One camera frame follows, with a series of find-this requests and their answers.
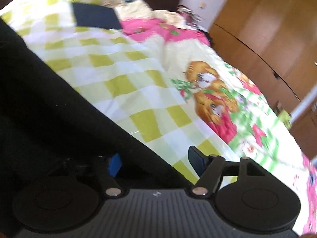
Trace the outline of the black pants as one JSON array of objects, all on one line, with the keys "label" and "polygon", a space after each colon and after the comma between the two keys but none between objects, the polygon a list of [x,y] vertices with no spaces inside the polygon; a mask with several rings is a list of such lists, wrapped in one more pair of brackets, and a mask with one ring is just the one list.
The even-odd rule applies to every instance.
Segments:
[{"label": "black pants", "polygon": [[182,189],[182,174],[94,108],[1,22],[1,234],[54,234],[91,221],[109,159],[124,189]]}]

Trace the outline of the checkered cartoon bed quilt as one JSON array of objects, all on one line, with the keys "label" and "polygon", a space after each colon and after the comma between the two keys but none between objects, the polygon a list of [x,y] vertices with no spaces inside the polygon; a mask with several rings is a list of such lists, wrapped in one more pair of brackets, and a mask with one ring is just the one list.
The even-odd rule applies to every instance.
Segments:
[{"label": "checkered cartoon bed quilt", "polygon": [[118,9],[123,30],[76,26],[72,2],[15,0],[1,19],[51,70],[186,180],[198,175],[185,151],[247,156],[301,201],[298,234],[316,232],[316,168],[242,72],[192,31],[150,16],[144,1]]}]

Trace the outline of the wooden wardrobe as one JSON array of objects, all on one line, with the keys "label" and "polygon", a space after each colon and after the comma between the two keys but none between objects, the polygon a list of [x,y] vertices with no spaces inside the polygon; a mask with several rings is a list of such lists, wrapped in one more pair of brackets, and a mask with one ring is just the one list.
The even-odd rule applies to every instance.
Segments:
[{"label": "wooden wardrobe", "polygon": [[227,0],[210,27],[213,47],[292,115],[291,134],[316,156],[316,0]]}]

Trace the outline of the dark blue flat book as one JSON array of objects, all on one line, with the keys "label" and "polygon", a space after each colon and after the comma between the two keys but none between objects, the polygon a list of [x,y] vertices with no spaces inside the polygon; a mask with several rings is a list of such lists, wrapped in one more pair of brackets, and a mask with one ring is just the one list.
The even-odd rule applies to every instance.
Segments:
[{"label": "dark blue flat book", "polygon": [[72,6],[77,26],[122,30],[122,25],[112,8],[84,3],[72,3]]}]

